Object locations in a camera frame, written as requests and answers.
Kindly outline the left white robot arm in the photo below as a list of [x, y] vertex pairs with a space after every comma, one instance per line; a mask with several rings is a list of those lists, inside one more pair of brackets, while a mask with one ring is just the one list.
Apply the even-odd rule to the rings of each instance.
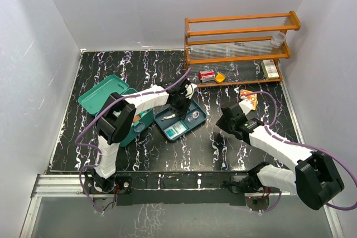
[[136, 93], [109, 94], [99, 113], [75, 140], [78, 147], [97, 152], [95, 163], [81, 169], [90, 171], [91, 185], [103, 193], [114, 189], [119, 145], [129, 136], [136, 117], [157, 106], [168, 105], [174, 115], [183, 119], [196, 90], [196, 84], [181, 78], [172, 84], [154, 85]]

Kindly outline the brown medicine bottle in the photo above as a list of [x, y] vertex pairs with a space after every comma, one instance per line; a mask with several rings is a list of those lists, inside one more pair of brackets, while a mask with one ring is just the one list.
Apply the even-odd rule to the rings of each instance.
[[140, 116], [139, 115], [136, 115], [134, 118], [133, 118], [133, 121], [132, 123], [136, 123], [137, 121], [140, 120]]

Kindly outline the dark teal divider tray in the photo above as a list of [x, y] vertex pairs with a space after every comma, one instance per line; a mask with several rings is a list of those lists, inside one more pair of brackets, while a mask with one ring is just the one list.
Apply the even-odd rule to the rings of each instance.
[[[200, 117], [198, 118], [198, 120], [194, 123], [189, 123], [187, 121], [188, 116], [190, 115], [190, 113], [192, 113], [193, 111], [199, 111], [200, 112]], [[166, 108], [164, 110], [162, 110], [161, 112], [159, 112], [158, 114], [156, 114], [154, 116], [154, 120], [157, 124], [157, 126], [159, 127], [159, 129], [161, 130], [161, 132], [164, 134], [164, 136], [167, 138], [167, 136], [164, 133], [164, 130], [168, 127], [170, 127], [172, 124], [175, 124], [178, 121], [182, 121], [186, 126], [187, 126], [187, 131], [185, 131], [183, 134], [181, 134], [180, 136], [178, 136], [176, 139], [171, 140], [168, 139], [169, 141], [173, 142], [176, 141], [177, 139], [179, 139], [180, 137], [182, 137], [183, 135], [187, 134], [188, 132], [194, 130], [195, 128], [197, 128], [198, 126], [200, 126], [201, 124], [203, 124], [206, 121], [207, 115], [204, 112], [204, 110], [198, 105], [198, 103], [196, 101], [192, 101], [189, 110], [185, 116], [184, 119], [181, 119], [179, 117], [175, 117], [173, 119], [170, 120], [164, 120], [162, 121], [161, 118], [167, 115], [171, 115], [172, 113], [169, 111], [169, 108]]]

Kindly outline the teal white medicine sachet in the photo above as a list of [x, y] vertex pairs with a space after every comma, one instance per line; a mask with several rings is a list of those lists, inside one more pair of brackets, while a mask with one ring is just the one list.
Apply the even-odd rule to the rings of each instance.
[[168, 139], [174, 140], [185, 131], [187, 131], [187, 126], [182, 121], [178, 121], [175, 124], [172, 124], [170, 127], [166, 128], [164, 133]]

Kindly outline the black handled scissors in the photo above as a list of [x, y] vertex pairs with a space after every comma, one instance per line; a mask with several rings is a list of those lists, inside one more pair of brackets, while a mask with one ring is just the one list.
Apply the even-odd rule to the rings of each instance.
[[162, 121], [164, 121], [164, 120], [170, 120], [170, 119], [173, 119], [173, 118], [175, 118], [175, 117], [177, 117], [176, 114], [171, 114], [171, 115], [167, 115], [167, 116], [162, 117], [161, 120], [162, 120]]

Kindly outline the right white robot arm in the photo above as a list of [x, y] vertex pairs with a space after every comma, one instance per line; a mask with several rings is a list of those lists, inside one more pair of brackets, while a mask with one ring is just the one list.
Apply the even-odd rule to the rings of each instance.
[[333, 159], [326, 153], [292, 144], [256, 118], [247, 119], [250, 106], [243, 102], [221, 108], [216, 125], [236, 139], [265, 151], [282, 162], [278, 168], [262, 162], [232, 185], [242, 192], [260, 192], [273, 187], [297, 195], [309, 208], [319, 210], [344, 189]]

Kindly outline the green box lid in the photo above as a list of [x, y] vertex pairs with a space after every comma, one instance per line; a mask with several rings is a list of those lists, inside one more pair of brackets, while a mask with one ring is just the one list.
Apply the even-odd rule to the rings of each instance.
[[78, 102], [90, 115], [95, 116], [111, 93], [122, 94], [128, 89], [129, 85], [125, 81], [112, 74], [80, 96]]

